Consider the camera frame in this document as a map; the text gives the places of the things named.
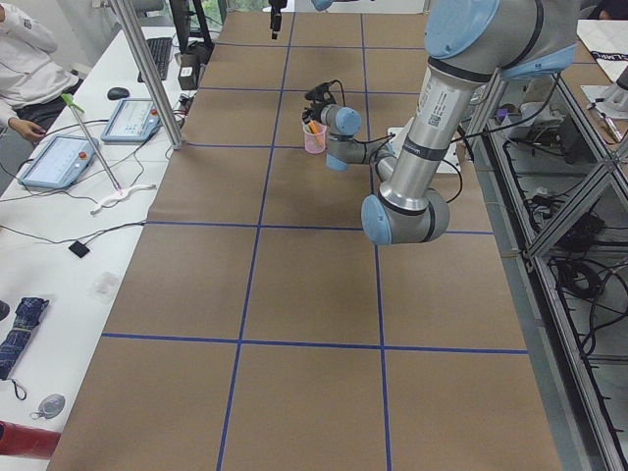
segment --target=person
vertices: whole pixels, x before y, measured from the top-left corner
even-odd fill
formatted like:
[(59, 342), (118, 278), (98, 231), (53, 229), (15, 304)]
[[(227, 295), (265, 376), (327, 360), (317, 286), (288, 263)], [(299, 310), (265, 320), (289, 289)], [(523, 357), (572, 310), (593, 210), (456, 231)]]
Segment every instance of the person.
[(38, 142), (75, 93), (77, 76), (56, 64), (52, 32), (18, 7), (0, 3), (0, 126)]
[(602, 0), (589, 20), (628, 20), (628, 0)]

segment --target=label on robot arm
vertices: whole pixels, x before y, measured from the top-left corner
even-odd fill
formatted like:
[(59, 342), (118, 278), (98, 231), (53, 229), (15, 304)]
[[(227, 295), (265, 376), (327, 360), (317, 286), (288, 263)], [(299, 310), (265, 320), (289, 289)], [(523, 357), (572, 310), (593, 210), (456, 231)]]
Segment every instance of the label on robot arm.
[(419, 119), (436, 130), (444, 129), (451, 119), (459, 96), (458, 90), (431, 87), (428, 84), (419, 101)]

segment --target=computer mouse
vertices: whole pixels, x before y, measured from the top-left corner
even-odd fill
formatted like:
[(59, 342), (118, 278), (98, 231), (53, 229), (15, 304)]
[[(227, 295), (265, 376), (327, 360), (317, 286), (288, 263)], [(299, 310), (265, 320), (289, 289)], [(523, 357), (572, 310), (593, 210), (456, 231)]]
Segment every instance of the computer mouse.
[(120, 100), (121, 98), (127, 98), (129, 95), (131, 95), (129, 91), (121, 86), (114, 86), (107, 92), (107, 98), (110, 100)]

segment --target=white jacket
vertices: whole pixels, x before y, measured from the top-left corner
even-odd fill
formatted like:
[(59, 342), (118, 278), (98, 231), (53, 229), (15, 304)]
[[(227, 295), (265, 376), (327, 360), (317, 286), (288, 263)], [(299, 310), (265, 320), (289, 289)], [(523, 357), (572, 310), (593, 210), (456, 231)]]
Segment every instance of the white jacket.
[(0, 126), (7, 127), (14, 110), (57, 98), (79, 78), (50, 58), (57, 50), (52, 32), (13, 5), (4, 7), (0, 23)]

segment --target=person's hand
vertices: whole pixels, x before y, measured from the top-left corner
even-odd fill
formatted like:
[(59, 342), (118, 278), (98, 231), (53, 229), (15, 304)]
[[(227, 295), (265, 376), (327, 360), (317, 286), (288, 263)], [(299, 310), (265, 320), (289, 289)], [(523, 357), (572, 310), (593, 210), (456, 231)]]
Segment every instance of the person's hand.
[(38, 142), (46, 135), (46, 130), (40, 125), (32, 121), (21, 120), (20, 118), (11, 118), (9, 120), (9, 128), (30, 142)]

